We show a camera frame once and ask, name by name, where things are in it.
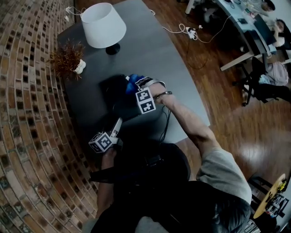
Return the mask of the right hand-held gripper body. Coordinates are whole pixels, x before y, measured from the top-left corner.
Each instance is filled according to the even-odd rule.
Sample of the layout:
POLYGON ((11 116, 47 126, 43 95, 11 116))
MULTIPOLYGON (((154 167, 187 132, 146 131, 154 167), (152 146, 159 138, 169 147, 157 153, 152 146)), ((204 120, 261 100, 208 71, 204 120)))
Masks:
POLYGON ((135 93, 135 96, 141 114, 146 114, 156 110, 155 101, 149 89, 149 87, 155 83, 160 83, 164 88, 166 88, 163 81, 152 79, 150 77, 141 78, 135 83, 138 87, 138 92, 135 93))

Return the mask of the person's right hand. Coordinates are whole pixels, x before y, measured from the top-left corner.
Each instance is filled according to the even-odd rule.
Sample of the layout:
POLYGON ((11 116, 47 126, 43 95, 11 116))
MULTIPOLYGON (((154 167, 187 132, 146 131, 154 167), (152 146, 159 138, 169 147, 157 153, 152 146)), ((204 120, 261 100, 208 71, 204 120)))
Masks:
POLYGON ((149 89, 153 97, 156 97, 159 94, 166 92, 166 88, 159 82, 150 85, 149 89))

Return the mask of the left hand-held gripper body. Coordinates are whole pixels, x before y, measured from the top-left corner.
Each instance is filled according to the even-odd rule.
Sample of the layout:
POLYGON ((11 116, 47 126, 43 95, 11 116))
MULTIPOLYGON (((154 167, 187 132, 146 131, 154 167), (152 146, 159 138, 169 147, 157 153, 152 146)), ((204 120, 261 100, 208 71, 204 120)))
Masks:
POLYGON ((105 153, 109 148, 117 146, 123 147, 123 141, 118 138, 121 124, 117 124, 110 132, 99 132, 89 142, 89 146, 95 153, 105 153))

